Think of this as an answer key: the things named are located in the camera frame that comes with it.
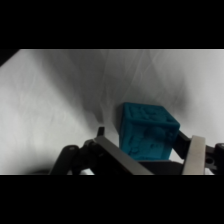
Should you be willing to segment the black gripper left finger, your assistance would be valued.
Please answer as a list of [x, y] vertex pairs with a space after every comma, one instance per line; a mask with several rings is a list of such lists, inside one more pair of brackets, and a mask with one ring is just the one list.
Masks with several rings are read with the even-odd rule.
[[65, 146], [50, 175], [79, 175], [83, 170], [90, 169], [95, 175], [152, 175], [152, 172], [133, 160], [116, 145], [108, 140], [105, 128], [99, 127], [94, 139], [84, 142], [79, 148], [76, 145]]

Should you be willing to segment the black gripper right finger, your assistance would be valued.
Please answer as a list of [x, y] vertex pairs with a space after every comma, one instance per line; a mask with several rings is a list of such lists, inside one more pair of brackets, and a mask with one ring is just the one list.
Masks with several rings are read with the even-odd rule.
[[224, 143], [208, 146], [204, 137], [188, 138], [179, 132], [173, 149], [184, 160], [183, 175], [203, 175], [209, 169], [214, 175], [224, 175]]

